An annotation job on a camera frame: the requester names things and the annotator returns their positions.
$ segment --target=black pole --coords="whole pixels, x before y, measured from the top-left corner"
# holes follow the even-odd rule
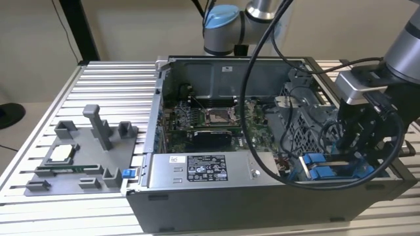
[[[100,60],[81,0],[60,0],[60,5],[83,60]]]

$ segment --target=white wall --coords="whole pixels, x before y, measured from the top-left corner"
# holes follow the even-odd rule
[[[189,0],[84,0],[101,59],[203,55],[201,17]],[[247,0],[219,0],[245,8]],[[271,54],[265,47],[263,55]]]
[[[1,95],[13,102],[51,101],[75,67],[76,60],[51,1],[3,0]]]
[[[381,57],[416,8],[408,0],[297,0],[283,51],[316,59]]]
[[[247,2],[219,0],[217,4],[244,8]],[[201,55],[201,18],[189,0],[83,0],[83,4],[104,60]],[[380,56],[412,11],[408,0],[296,0],[284,52],[317,59]],[[269,55],[271,48],[261,54]],[[51,101],[75,66],[51,1],[3,0],[3,96],[15,102]]]

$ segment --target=wire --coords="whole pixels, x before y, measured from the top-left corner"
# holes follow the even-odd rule
[[[323,136],[324,134],[328,132],[328,129],[335,125],[335,124],[339,124],[339,122],[336,121],[331,121],[331,122],[327,122],[323,127],[321,127],[321,130],[320,130],[320,135],[317,136],[317,145],[319,147],[323,149],[324,153],[327,153],[327,142],[325,140],[324,141],[324,145],[321,145],[321,139],[323,139]]]
[[[200,5],[199,0],[191,0],[191,1],[192,1],[192,3],[193,3],[195,6],[196,6],[196,9],[197,9],[197,11],[199,11],[199,14],[200,14],[201,18],[204,18],[204,11],[203,11],[203,7],[201,7],[201,5]]]
[[[287,11],[291,3],[293,2],[293,0],[284,0],[280,4],[280,7],[277,9],[277,13],[275,15],[275,18],[272,19],[272,22],[268,25],[268,28],[263,34],[263,37],[255,47],[253,53],[251,55],[249,58],[249,62],[245,68],[245,73],[244,73],[244,78],[243,78],[243,84],[241,84],[241,90],[240,90],[240,100],[239,100],[239,106],[240,106],[240,117],[241,117],[241,128],[243,128],[243,132],[244,132],[244,137],[247,142],[251,144],[252,140],[251,140],[251,136],[248,133],[248,128],[247,128],[247,122],[245,122],[245,92],[247,92],[247,84],[248,84],[248,80],[249,80],[249,75],[251,75],[251,71],[252,71],[252,67],[257,58],[257,54],[261,51],[263,45],[269,37],[269,34],[281,18],[281,16],[284,15],[284,12]],[[344,185],[333,185],[333,186],[325,186],[325,185],[320,185],[320,183],[317,183],[316,186],[311,186],[311,184],[301,184],[301,183],[296,183],[291,180],[284,179],[283,177],[280,177],[279,175],[276,175],[265,166],[261,158],[257,155],[257,152],[253,148],[252,145],[249,145],[249,151],[252,153],[252,156],[255,158],[255,161],[257,162],[259,166],[261,167],[261,169],[264,170],[264,172],[273,178],[276,179],[279,182],[281,182],[283,184],[288,184],[293,187],[299,187],[303,189],[308,189],[308,190],[343,190],[343,189],[348,189],[351,187],[356,187],[360,184],[364,184],[365,182],[371,181],[385,169],[387,167],[391,165],[392,161],[395,160],[395,158],[399,155],[400,152],[400,147],[403,145],[403,141],[404,141],[404,124],[403,124],[403,120],[399,117],[399,115],[392,112],[388,115],[388,118],[395,120],[395,125],[396,125],[396,130],[397,130],[397,134],[396,134],[396,139],[393,141],[393,149],[388,155],[388,157],[384,158],[384,162],[380,164],[380,166],[361,179],[352,181]]]
[[[292,124],[292,118],[293,118],[293,104],[292,104],[292,100],[291,100],[291,95],[292,95],[292,92],[295,89],[297,88],[308,88],[305,86],[296,86],[295,88],[291,89],[291,91],[288,92],[287,96],[285,96],[285,102],[287,100],[289,99],[289,115],[288,115],[288,122],[287,122],[287,125],[285,125],[285,130],[281,134],[281,137],[280,137],[280,148],[281,150],[293,158],[297,159],[297,156],[292,153],[292,150],[287,150],[284,148],[284,145],[283,145],[283,142],[284,142],[284,138],[287,136],[287,133],[289,131],[289,128],[291,128],[291,124]]]
[[[293,63],[287,59],[287,57],[281,54],[280,50],[279,50],[279,47],[277,47],[277,43],[276,43],[276,38],[275,38],[275,31],[272,31],[271,33],[271,43],[273,45],[273,48],[275,48],[275,51],[279,55],[279,57],[281,58],[281,60],[291,66],[293,67],[296,70],[301,71],[301,72],[305,72],[311,75],[320,75],[320,74],[325,74],[328,72],[332,72],[335,70],[339,70],[349,65],[353,65],[353,64],[359,64],[359,63],[363,63],[363,62],[368,62],[368,61],[381,61],[383,58],[363,58],[363,59],[359,59],[359,60],[355,60],[355,61],[351,61],[348,63],[344,63],[343,65],[339,65],[339,66],[335,66],[327,70],[321,70],[321,71],[309,71],[296,65],[293,65]]]
[[[79,63],[79,58],[77,58],[76,53],[75,53],[75,49],[73,49],[73,46],[72,46],[72,43],[71,43],[71,38],[69,38],[69,36],[68,36],[68,32],[67,32],[67,29],[65,29],[64,24],[63,24],[63,21],[61,21],[61,17],[60,17],[59,11],[57,11],[57,7],[56,7],[56,5],[55,5],[53,0],[51,0],[51,2],[52,2],[52,6],[53,6],[55,13],[57,14],[57,18],[59,18],[61,27],[63,27],[64,32],[65,32],[65,37],[67,37],[68,46],[71,46],[71,50],[72,50],[72,53],[73,53],[75,58],[76,58],[76,63]]]
[[[7,146],[3,146],[3,145],[0,145],[0,148],[5,148],[5,149],[9,149],[9,150],[12,150],[12,151],[15,151],[15,152],[19,152],[19,150],[17,150],[17,149],[13,149],[13,148],[7,147]]]
[[[215,7],[216,4],[216,0],[208,0],[205,3],[205,17],[203,18],[203,36],[204,36],[204,29],[205,29],[205,24],[208,22],[208,17],[209,17],[209,13],[212,8]]]

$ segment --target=aluminum extrusion table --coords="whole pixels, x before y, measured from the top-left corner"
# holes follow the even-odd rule
[[[340,65],[319,60],[323,68]],[[139,127],[132,166],[140,166],[155,86],[153,62],[91,62],[77,67],[32,134],[0,177],[0,235],[141,235],[143,230],[120,193],[25,197],[32,179],[55,140],[53,126],[72,120],[88,126],[85,104],[101,106],[109,125],[131,121]],[[337,72],[328,74],[332,80]],[[405,139],[420,150],[420,128],[413,123]],[[420,179],[420,156],[401,158]],[[191,236],[393,236],[420,235],[420,184],[392,202],[379,202],[347,223],[185,234]]]

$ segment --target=motherboard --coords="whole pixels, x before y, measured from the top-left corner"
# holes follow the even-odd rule
[[[279,152],[275,137],[257,100],[245,101],[252,144],[240,128],[239,106],[195,107],[188,101],[165,109],[168,153],[241,151],[252,145],[259,151]]]

